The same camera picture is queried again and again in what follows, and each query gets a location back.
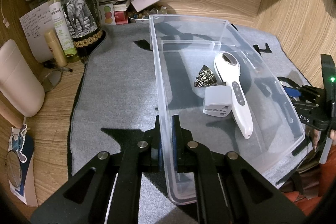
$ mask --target gold emblem band on bottle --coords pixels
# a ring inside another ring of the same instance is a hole
[[[96,34],[94,34],[92,37],[89,37],[88,39],[84,39],[83,41],[74,41],[73,43],[75,44],[75,47],[77,48],[86,47],[96,42],[99,38],[101,38],[102,35],[103,35],[103,31],[100,30]]]

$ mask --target bottle label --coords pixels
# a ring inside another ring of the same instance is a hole
[[[71,39],[67,23],[65,21],[62,5],[60,2],[53,3],[49,6],[51,17],[54,23],[56,34],[61,43],[62,49],[66,56],[73,56],[77,53]]]
[[[61,0],[70,35],[76,47],[85,47],[102,36],[96,0]]]

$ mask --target transparent plastic box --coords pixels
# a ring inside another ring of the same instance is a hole
[[[226,20],[182,15],[151,15],[164,168],[169,198],[176,204],[196,201],[192,173],[177,173],[172,147],[172,116],[211,151],[236,151],[263,173],[291,153],[304,139],[300,120],[261,56]],[[240,82],[253,119],[246,140],[232,114],[225,118],[203,113],[205,88],[194,87],[203,65],[214,73],[218,52],[230,52],[241,66]]]

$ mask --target elephant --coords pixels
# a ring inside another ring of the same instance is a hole
[[[87,28],[90,28],[95,24],[93,16],[91,15],[91,12],[84,0],[70,0],[66,4],[66,9],[64,9],[64,11],[66,11],[65,14],[75,32],[74,35],[78,35],[77,20],[79,21],[79,24],[82,27],[82,31],[84,31]],[[89,27],[86,27],[84,23],[84,18],[86,17],[90,20]]]

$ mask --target silver bolt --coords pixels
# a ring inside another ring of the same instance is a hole
[[[108,157],[108,155],[109,154],[107,152],[105,152],[105,151],[99,152],[98,153],[98,159],[104,160],[104,159],[106,159]]]
[[[190,148],[196,148],[198,146],[198,143],[195,141],[190,141],[187,143],[188,147]]]
[[[146,141],[139,141],[138,142],[138,146],[140,148],[145,148],[145,147],[147,147],[147,145],[148,145],[148,143]]]
[[[236,152],[229,152],[227,153],[227,157],[231,160],[236,160],[238,159],[238,154]]]

